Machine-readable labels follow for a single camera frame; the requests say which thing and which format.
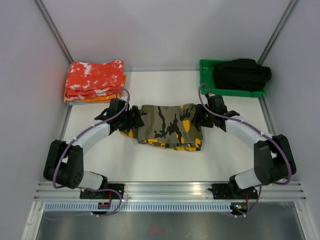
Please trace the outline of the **camouflage yellow green trousers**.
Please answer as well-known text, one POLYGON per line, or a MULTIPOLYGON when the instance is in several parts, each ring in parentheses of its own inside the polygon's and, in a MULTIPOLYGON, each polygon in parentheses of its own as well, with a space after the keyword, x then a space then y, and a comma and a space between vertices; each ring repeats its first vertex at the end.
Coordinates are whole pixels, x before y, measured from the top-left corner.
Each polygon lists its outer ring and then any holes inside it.
POLYGON ((123 130, 122 135, 161 149, 196 152, 202 148, 202 129, 194 124, 197 105, 142 105, 139 109, 144 125, 123 130))

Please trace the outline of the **black trousers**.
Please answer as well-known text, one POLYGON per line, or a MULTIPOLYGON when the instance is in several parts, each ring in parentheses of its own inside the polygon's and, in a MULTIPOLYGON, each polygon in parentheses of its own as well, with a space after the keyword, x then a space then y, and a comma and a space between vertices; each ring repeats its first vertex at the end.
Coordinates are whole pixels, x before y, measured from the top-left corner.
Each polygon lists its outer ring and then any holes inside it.
POLYGON ((239 58, 213 65, 212 77, 217 89, 259 92, 272 78, 270 67, 253 59, 239 58))

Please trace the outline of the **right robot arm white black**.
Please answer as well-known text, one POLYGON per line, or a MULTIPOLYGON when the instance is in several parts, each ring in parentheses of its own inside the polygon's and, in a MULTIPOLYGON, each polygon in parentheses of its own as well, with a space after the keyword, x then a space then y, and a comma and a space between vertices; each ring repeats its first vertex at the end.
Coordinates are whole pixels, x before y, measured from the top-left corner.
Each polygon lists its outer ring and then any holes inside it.
POLYGON ((228 110, 221 95, 205 94, 206 103, 196 106, 194 122, 201 127, 217 127, 229 133, 253 151, 253 168, 233 175, 228 181, 228 193, 240 198, 255 187, 288 184, 297 167, 289 140, 283 134, 264 133, 234 110, 228 110))

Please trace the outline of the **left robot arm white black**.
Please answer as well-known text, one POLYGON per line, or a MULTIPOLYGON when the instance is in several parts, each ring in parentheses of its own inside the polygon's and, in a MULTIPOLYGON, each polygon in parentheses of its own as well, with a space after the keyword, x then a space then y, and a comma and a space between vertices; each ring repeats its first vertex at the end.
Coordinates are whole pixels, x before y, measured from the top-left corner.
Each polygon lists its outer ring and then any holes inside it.
POLYGON ((144 126, 139 108, 114 98, 93 123, 69 141, 54 140, 49 147, 43 177, 54 188, 84 189, 97 198, 109 193, 108 178, 84 168, 84 156, 98 142, 115 131, 144 126))

